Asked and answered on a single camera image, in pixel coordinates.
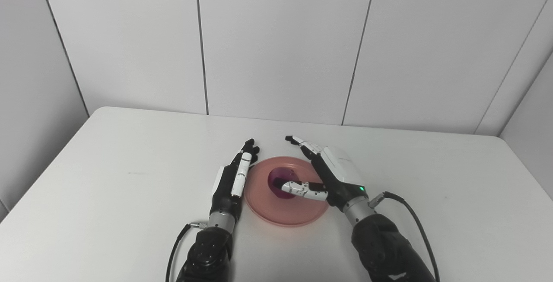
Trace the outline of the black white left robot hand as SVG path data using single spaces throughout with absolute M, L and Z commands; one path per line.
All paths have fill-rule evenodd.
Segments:
M 231 193 L 235 177 L 239 170 L 240 163 L 243 160 L 243 154 L 250 154 L 250 163 L 248 168 L 251 168 L 257 161 L 257 154 L 259 152 L 260 148 L 255 146 L 255 140 L 251 138 L 244 143 L 243 147 L 239 150 L 239 152 L 237 152 L 231 163 L 223 167 L 219 185 L 213 194 L 210 214 L 229 213 L 234 218 L 235 222 L 239 220 L 242 213 L 241 196 L 233 196 Z

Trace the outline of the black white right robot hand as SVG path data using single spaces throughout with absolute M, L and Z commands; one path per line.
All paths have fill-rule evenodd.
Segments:
M 318 146 L 297 136 L 286 136 L 285 140 L 300 147 L 322 182 L 301 182 L 276 177 L 271 186 L 293 196 L 326 201 L 354 219 L 375 214 L 375 210 L 369 205 L 365 186 L 357 181 L 349 181 L 352 178 L 351 173 L 347 172 L 346 166 L 340 163 L 340 158 L 329 147 Z

